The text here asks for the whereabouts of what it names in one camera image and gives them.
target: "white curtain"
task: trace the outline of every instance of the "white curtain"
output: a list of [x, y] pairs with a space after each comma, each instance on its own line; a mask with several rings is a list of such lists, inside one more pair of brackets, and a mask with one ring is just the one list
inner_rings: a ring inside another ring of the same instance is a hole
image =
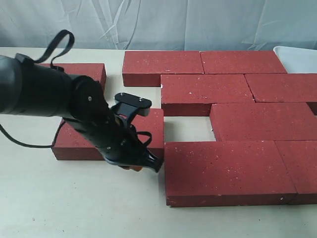
[[317, 0], [0, 0], [0, 47], [46, 47], [61, 29], [75, 48], [317, 48]]

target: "black robotic arm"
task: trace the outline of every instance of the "black robotic arm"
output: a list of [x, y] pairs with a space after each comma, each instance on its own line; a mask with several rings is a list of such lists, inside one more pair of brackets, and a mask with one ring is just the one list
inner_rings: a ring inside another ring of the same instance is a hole
[[[38, 64], [47, 60], [67, 35], [69, 42], [58, 55], [61, 56], [74, 43], [72, 33], [67, 30], [57, 34], [38, 60], [21, 54], [17, 54], [15, 58], [0, 56], [0, 114], [62, 117], [63, 122], [59, 129], [64, 123], [70, 124], [110, 164], [137, 171], [146, 167], [158, 172], [163, 158], [156, 157], [147, 149], [152, 135], [145, 131], [137, 132], [131, 123], [136, 115], [147, 116], [151, 101], [118, 93], [115, 96], [116, 105], [110, 108], [99, 82], [85, 75], [65, 73], [63, 68], [53, 65], [56, 57], [50, 67]], [[48, 147], [18, 142], [2, 126], [0, 130], [11, 141], [22, 146]], [[149, 136], [149, 140], [142, 143], [138, 134]]]

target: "table surface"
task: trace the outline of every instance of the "table surface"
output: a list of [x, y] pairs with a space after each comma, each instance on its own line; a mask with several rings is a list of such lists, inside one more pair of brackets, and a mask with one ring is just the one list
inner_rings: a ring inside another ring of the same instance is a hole
[[[0, 48], [36, 59], [44, 49]], [[160, 88], [125, 88], [124, 51], [73, 49], [59, 63], [105, 63], [105, 99], [128, 92], [160, 108]], [[0, 115], [16, 139], [50, 144], [60, 118]], [[166, 141], [214, 141], [209, 118], [165, 118]], [[103, 161], [57, 161], [50, 149], [13, 144], [0, 134], [0, 237], [317, 237], [317, 206], [170, 208], [164, 174], [126, 171]]]

